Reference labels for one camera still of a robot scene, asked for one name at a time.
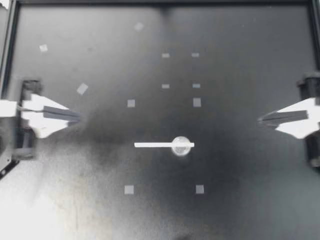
black metal frame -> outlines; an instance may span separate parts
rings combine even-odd
[[[319,0],[11,0],[8,10],[5,38],[0,62],[0,99],[7,97],[7,88],[12,65],[15,36],[19,9],[24,5],[120,5],[120,6],[176,6],[176,5],[306,5],[309,9],[309,20],[312,27],[313,46],[316,57],[317,70],[320,70],[320,3]],[[6,172],[19,162],[11,161]]]

square tape marker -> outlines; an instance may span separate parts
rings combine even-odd
[[[136,100],[135,99],[129,99],[127,101],[127,107],[128,108],[135,108],[136,107]]]
[[[78,94],[83,95],[87,91],[87,89],[88,89],[88,85],[81,83],[76,91],[78,92]]]
[[[200,97],[194,97],[193,98],[193,107],[194,108],[200,108],[201,107],[201,98]]]
[[[135,186],[134,185],[125,185],[124,186],[124,194],[125,195],[134,195],[135,194]]]
[[[205,194],[205,186],[195,185],[195,194]]]

white rod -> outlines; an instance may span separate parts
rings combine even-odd
[[[193,148],[194,142],[135,142],[136,148]]]

black surface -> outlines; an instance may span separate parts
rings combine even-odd
[[[39,77],[84,121],[0,182],[2,212],[23,203],[52,239],[317,240],[320,176],[303,141],[257,123],[298,102],[295,83],[316,70],[309,21],[304,5],[23,6],[9,99]],[[195,143],[186,158],[134,148],[177,136]]]

black mount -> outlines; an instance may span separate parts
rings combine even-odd
[[[40,80],[23,80],[18,105],[24,100],[30,100],[31,94],[40,95],[42,85]],[[31,160],[36,147],[36,135],[21,118],[17,110],[16,117],[0,121],[0,180],[6,176],[21,160]]]

